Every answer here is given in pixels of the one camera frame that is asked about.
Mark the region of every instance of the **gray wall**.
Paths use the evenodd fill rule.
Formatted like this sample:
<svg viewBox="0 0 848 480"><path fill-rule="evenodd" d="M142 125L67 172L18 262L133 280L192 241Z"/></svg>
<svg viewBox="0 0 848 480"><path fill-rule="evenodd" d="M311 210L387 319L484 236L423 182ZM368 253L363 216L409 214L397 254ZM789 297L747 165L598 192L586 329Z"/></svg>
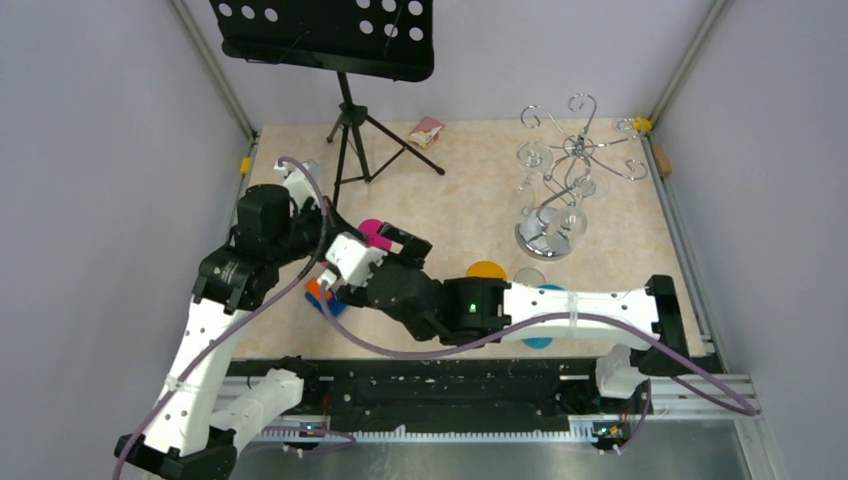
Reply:
<svg viewBox="0 0 848 480"><path fill-rule="evenodd" d="M235 199L245 139L167 3L119 3L0 6L4 479L109 478Z"/></svg>
<svg viewBox="0 0 848 480"><path fill-rule="evenodd" d="M735 2L659 125L725 354L791 478L844 478L848 3Z"/></svg>
<svg viewBox="0 0 848 480"><path fill-rule="evenodd" d="M187 3L254 127L335 121L341 94L333 72L226 57L209 1ZM603 116L648 115L710 3L435 0L433 76L351 76L353 98L383 121L516 118L531 103L566 116L566 100L583 91ZM371 0L371 8L380 4Z"/></svg>

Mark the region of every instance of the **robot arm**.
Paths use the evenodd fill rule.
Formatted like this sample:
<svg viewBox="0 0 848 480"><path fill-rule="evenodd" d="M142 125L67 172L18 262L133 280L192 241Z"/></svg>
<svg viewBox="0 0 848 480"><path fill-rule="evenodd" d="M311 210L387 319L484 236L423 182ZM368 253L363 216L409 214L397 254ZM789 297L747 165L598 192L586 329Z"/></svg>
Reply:
<svg viewBox="0 0 848 480"><path fill-rule="evenodd" d="M315 167L307 163L310 170ZM383 311L419 341L438 336L443 344L461 345L539 314L580 311L630 323L688 356L668 277L652 277L645 288L603 294L539 290L473 277L441 282L422 271L431 249L428 242L384 224L379 233L400 244L400 252L367 247L364 235L332 208L326 228L332 243L326 251L315 252L323 221L315 200L299 171L290 173L283 186L251 187L239 200L238 224L228 241L199 267L183 341L160 393L160 398L169 391L174 396L130 447L130 463L165 479L226 479L250 439L300 403L304 375L297 374L298 368L286 367L272 370L262 384L224 410L212 412L238 333L213 350L185 382L175 379L210 342L262 304L279 280L280 267L310 254L328 262L319 281L343 282L340 300ZM647 343L586 320L531 325L501 341L562 336L617 344L598 361L601 396L628 398L645 375L685 373ZM119 440L116 456L128 437Z"/></svg>

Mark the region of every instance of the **beige tiled floor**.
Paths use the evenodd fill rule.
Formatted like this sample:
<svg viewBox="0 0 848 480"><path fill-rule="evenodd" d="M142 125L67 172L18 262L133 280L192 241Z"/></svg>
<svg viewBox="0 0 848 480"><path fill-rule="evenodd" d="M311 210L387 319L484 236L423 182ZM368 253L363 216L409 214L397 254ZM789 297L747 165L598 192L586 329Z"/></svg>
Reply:
<svg viewBox="0 0 848 480"><path fill-rule="evenodd" d="M566 120L566 131L577 132L582 121ZM389 128L405 136L413 124L393 123ZM314 159L324 168L321 187L331 195L341 134L333 144L325 138L330 125L268 126L262 131L250 183L280 182L273 170L283 155L299 160ZM362 129L372 172L396 150L396 144L366 125ZM607 119L596 120L590 137L603 142L621 135ZM438 142L426 154L447 174L440 177L404 153L370 185L355 182L342 187L340 213L353 225L366 218L389 221L429 240L433 250L425 271L434 278L464 276L478 260L501 264L512 277L520 268L542 271L550 283L574 290L607 291L643 285L655 273L674 277L693 355L704 348L683 284L668 229L650 176L631 182L609 175L610 192L589 199L584 208L589 229L584 242L568 257L557 262L540 262L523 254L515 243L507 215L509 193L523 179L515 162L515 147L526 140L562 142L550 122L530 130L518 120L450 122ZM639 142L632 141L601 152L596 157L624 170L624 160L644 160ZM348 148L346 176L359 175L353 151ZM543 187L537 185L537 197ZM280 273L281 284L292 278L302 263ZM248 327L239 343L237 358L279 358L303 355L310 358L364 358L376 355L339 336L295 289ZM340 319L355 333L378 345L396 350L438 349L436 341L415 342L403 326L374 310L348 308ZM488 345L461 357L600 356L610 345L555 340L543 350L522 343Z"/></svg>

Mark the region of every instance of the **orange block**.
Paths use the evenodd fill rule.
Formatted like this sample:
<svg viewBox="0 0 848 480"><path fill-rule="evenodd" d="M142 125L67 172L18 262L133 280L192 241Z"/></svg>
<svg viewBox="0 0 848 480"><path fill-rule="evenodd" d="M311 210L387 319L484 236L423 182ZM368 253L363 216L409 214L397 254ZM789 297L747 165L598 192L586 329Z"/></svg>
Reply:
<svg viewBox="0 0 848 480"><path fill-rule="evenodd" d="M309 292L313 298L318 299L318 295L321 294L321 285L318 284L318 279L316 277L312 277L309 281L306 282L306 291ZM330 300L333 298L333 292L327 290L324 293L324 298Z"/></svg>

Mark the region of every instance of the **black music stand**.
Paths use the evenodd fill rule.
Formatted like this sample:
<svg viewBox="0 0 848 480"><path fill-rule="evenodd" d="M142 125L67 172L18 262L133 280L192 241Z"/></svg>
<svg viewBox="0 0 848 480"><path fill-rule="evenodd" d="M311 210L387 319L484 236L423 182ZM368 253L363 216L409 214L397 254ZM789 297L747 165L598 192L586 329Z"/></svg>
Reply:
<svg viewBox="0 0 848 480"><path fill-rule="evenodd" d="M347 82L347 73L407 82L429 78L433 74L433 0L210 0L210 4L218 17L227 56L337 72L343 102L327 136L327 142L332 143L342 127L334 204L338 205L343 184L371 182L404 151L439 175L445 174L444 169L368 115L368 107L354 104ZM374 174L368 168L359 133L366 121L401 146ZM351 131L362 175L342 179Z"/></svg>

